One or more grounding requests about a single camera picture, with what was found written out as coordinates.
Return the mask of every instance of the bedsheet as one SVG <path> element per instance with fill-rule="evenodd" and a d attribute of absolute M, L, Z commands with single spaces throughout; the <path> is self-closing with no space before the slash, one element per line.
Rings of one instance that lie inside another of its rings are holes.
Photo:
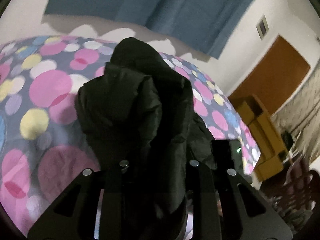
<path fill-rule="evenodd" d="M 85 82 L 103 75 L 115 46 L 73 36 L 0 46 L 0 202 L 24 235 L 83 169 L 99 170 L 74 98 Z M 244 172 L 250 174 L 260 151 L 228 99 L 195 65 L 160 55 L 191 81 L 194 110 L 215 139 L 240 140 Z"/>

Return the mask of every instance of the black jacket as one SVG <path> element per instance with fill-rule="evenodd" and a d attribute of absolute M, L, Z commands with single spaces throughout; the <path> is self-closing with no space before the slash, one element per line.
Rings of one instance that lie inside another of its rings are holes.
<path fill-rule="evenodd" d="M 214 168 L 213 136 L 193 110 L 190 81 L 142 41 L 121 41 L 104 75 L 80 88 L 75 106 L 101 169 L 121 160 L 134 167 L 135 191 L 146 196 L 135 199 L 140 231 L 183 202 L 187 159 Z"/>

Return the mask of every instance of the air vent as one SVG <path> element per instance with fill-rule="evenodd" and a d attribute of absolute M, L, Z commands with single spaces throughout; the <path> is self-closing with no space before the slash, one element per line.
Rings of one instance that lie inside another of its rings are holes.
<path fill-rule="evenodd" d="M 267 23 L 265 16 L 262 17 L 262 19 L 260 20 L 260 22 L 258 23 L 258 25 L 256 27 L 257 27 L 260 39 L 263 39 L 263 37 L 269 31 L 268 23 Z"/>

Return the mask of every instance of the wooden door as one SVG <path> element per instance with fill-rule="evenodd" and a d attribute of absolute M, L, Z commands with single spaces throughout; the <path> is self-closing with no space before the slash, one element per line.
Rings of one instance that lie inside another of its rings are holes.
<path fill-rule="evenodd" d="M 273 114 L 292 95 L 309 70 L 305 59 L 279 36 L 229 99 L 255 94 Z"/>

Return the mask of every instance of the white wall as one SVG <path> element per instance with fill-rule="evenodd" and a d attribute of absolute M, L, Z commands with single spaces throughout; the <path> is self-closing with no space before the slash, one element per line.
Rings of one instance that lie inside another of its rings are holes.
<path fill-rule="evenodd" d="M 293 15 L 304 21 L 320 36 L 320 18 L 309 0 L 288 0 L 288 5 Z"/>
<path fill-rule="evenodd" d="M 149 41 L 158 51 L 177 55 L 194 63 L 208 73 L 227 95 L 259 63 L 279 34 L 300 52 L 312 68 L 320 57 L 316 34 L 309 27 L 311 21 L 305 24 L 301 20 L 304 20 L 303 15 L 300 18 L 293 15 L 287 0 L 254 0 L 218 60 L 197 52 L 174 38 L 153 33 L 141 26 L 95 17 L 43 16 L 47 1 L 12 0 L 0 19 L 0 43 L 34 35 L 62 33 L 111 41 L 137 37 Z M 261 41 L 256 24 L 263 15 L 266 16 L 270 31 Z"/>
<path fill-rule="evenodd" d="M 261 41 L 255 25 L 263 14 L 268 22 L 269 33 Z M 224 64 L 221 67 L 237 73 L 232 75 L 232 78 L 226 76 L 222 80 L 220 88 L 227 95 L 231 94 L 260 62 L 278 35 L 284 37 L 305 58 L 311 67 L 308 75 L 311 73 L 320 58 L 320 45 L 315 32 L 291 13 L 287 0 L 255 0 L 219 59 L 219 64 Z M 228 58 L 229 46 L 233 47 L 236 55 Z"/>

